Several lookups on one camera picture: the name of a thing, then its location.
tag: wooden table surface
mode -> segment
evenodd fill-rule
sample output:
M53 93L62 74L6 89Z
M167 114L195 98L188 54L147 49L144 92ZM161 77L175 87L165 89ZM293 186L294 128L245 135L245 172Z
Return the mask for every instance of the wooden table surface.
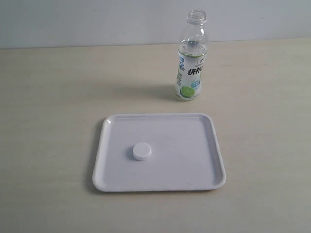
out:
M311 39L211 43L190 102L177 63L175 44L0 50L0 232L311 232ZM225 185L96 191L103 119L167 112L213 118Z

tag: white bottle cap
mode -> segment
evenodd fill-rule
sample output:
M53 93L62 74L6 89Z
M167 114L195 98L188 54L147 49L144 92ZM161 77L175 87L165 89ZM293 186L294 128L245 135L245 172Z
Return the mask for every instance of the white bottle cap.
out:
M145 161L151 156L151 147L148 143L139 142L133 148L133 156L139 161Z

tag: green lime graphic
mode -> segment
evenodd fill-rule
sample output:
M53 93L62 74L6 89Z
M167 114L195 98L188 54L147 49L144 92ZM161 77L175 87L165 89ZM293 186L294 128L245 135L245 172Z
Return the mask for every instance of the green lime graphic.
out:
M190 98L191 96L194 95L195 90L189 86L183 86L180 89L180 93L183 97Z

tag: bottle opening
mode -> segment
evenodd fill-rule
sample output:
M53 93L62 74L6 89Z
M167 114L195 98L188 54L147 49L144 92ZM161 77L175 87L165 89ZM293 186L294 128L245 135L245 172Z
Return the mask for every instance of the bottle opening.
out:
M202 10L192 10L188 14L188 23L203 25L206 23L206 13Z

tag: tray rim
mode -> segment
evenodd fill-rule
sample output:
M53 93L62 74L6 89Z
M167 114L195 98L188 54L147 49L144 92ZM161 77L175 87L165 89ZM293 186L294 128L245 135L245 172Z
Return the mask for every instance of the tray rim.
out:
M179 117L187 117L187 116L193 116L193 115L197 115L197 116L201 116L201 117L205 117L211 125L211 129L212 129L212 133L213 133L213 137L215 140L215 144L216 144L216 150L217 150L217 154L218 154L218 159L219 159L219 164L220 164L220 169L222 172L222 176L223 178L221 179L221 181L214 185L211 186L209 188L206 189L177 189L177 190L126 190L126 191L122 191L122 190L109 190L104 182L99 181L98 180L98 173L99 173L99 158L100 158L100 152L101 152L101 145L102 145L102 141L105 138L106 134L108 133L106 128L109 124L111 124L116 118L118 117L122 117L122 118L134 118L134 117L151 117L151 116L174 116L177 115ZM212 118L204 113L137 113L137 114L113 114L108 116L104 121L103 121L103 125L102 125L102 130L101 130L101 135L100 135L100 140L98 143L98 149L97 149L97 154L96 154L96 160L95 160L95 164L94 164L94 170L93 170L93 175L92 175L92 180L93 180L93 184L96 187L96 189L98 189L99 191L102 192L174 192L174 191L208 191L208 190L215 190L218 189L220 187L222 187L224 185L224 183L226 182L226 172L225 172L225 167L224 167L224 162L223 162L223 158L220 152L220 147L219 147L219 143L218 143L218 139L217 139L217 135L216 135L216 131L215 131L215 127L214 127L214 122L212 120Z

